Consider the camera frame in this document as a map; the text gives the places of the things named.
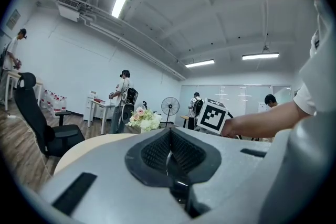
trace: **table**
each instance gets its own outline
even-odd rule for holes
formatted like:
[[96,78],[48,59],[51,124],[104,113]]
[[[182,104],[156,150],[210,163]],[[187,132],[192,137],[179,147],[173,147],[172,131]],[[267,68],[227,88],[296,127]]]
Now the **table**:
[[[8,90],[9,90],[9,80],[12,78],[12,85],[11,85],[11,95],[10,98],[13,98],[13,87],[14,87],[14,80],[19,80],[20,79],[20,75],[18,74],[18,72],[15,71],[9,71],[8,72],[8,76],[7,76],[7,81],[6,81],[6,93],[5,93],[5,110],[8,111]],[[42,92],[42,87],[43,87],[43,83],[42,81],[38,80],[36,78],[36,86],[39,87],[38,89],[38,94],[37,94],[37,104],[40,106],[40,99],[41,99],[41,92]]]
[[93,121],[93,114],[94,114],[94,109],[95,109],[96,105],[100,106],[101,108],[104,108],[103,118],[102,118],[102,123],[101,123],[101,130],[100,130],[100,134],[104,134],[105,121],[106,121],[106,117],[107,117],[107,113],[106,113],[107,109],[112,108],[115,105],[114,104],[101,104],[99,102],[96,102],[94,99],[91,99],[90,100],[90,116],[89,116],[89,120],[88,120],[88,127],[91,127],[91,122]]
[[188,116],[180,116],[180,117],[184,119],[183,128],[185,128],[185,124],[189,120],[189,117]]
[[118,140],[122,140],[128,137],[132,137],[137,134],[109,134],[109,135],[101,135],[97,137],[93,137],[83,142],[73,146],[69,149],[58,162],[55,173],[59,172],[69,164],[73,163],[75,160],[79,159],[85,153],[88,153],[90,150],[104,144],[108,144],[111,142],[115,142]]

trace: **electric fan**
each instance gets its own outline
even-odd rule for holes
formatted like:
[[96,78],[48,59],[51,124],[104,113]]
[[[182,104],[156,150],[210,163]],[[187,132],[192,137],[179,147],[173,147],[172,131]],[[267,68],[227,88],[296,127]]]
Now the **electric fan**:
[[164,114],[167,115],[166,127],[168,123],[169,116],[175,115],[180,109],[180,104],[178,100],[174,97],[167,97],[162,101],[161,109]]

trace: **water bottle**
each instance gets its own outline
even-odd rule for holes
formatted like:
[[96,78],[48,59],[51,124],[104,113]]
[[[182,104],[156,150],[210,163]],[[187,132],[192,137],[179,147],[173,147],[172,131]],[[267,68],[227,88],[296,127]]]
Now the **water bottle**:
[[41,107],[43,109],[47,108],[47,98],[48,98],[48,91],[45,90],[41,97]]
[[55,102],[54,102],[54,118],[57,118],[58,116],[56,116],[57,112],[61,112],[61,104],[59,101],[59,98],[56,98]]
[[50,109],[50,112],[51,112],[52,115],[54,114],[54,106],[55,106],[56,98],[57,98],[57,95],[55,94],[55,95],[54,95],[54,98],[53,98],[52,101],[51,101],[51,109]]
[[47,104],[48,104],[48,110],[51,110],[51,102],[52,102],[53,99],[54,99],[54,93],[52,92],[52,93],[48,96],[48,101],[47,101]]
[[67,101],[65,100],[65,97],[62,97],[61,100],[61,111],[66,111],[67,110]]

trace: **office chair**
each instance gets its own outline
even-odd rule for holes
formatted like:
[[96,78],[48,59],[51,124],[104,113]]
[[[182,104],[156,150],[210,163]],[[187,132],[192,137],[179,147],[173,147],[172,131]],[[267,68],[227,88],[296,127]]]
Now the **office chair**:
[[71,112],[62,111],[56,113],[59,116],[59,126],[50,127],[47,124],[40,107],[36,102],[33,87],[36,78],[32,73],[19,73],[21,75],[14,99],[22,116],[27,121],[36,135],[38,147],[46,156],[62,157],[66,151],[84,141],[82,132],[77,125],[63,125],[65,115]]

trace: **wooden floor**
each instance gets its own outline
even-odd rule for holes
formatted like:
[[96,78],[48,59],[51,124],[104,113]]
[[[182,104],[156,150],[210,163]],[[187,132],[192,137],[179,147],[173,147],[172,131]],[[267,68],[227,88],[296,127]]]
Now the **wooden floor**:
[[[54,119],[47,109],[42,109],[47,123],[50,126],[58,126],[59,119]],[[8,103],[8,113],[20,116],[14,101]],[[28,132],[25,122],[20,119],[8,119],[5,107],[0,106],[0,149],[5,158],[8,168],[18,181],[32,190],[37,191],[40,186],[54,173],[59,157],[49,157],[47,159],[41,154],[35,143],[35,135]],[[64,125],[76,124],[79,126],[85,139],[100,135],[101,121],[96,119],[90,128],[87,121],[83,121],[81,116],[69,115],[64,117]],[[105,132],[110,130],[111,121],[105,125]],[[125,129],[126,133],[134,133],[137,130]]]

